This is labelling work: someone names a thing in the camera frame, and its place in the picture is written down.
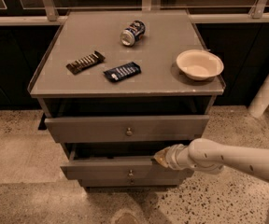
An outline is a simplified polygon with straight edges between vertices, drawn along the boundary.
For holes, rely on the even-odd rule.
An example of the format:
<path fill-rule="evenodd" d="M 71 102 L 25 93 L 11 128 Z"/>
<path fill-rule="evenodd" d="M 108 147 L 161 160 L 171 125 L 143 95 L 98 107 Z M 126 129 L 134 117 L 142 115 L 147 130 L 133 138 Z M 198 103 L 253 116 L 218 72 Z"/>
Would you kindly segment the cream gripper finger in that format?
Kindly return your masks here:
<path fill-rule="evenodd" d="M 166 147 L 166 148 L 164 148 L 164 149 L 162 149 L 154 154 L 155 161 L 158 162 L 164 168 L 169 167 L 169 165 L 166 161 L 166 157 L 165 157 L 168 151 L 169 151 L 169 148 Z"/>

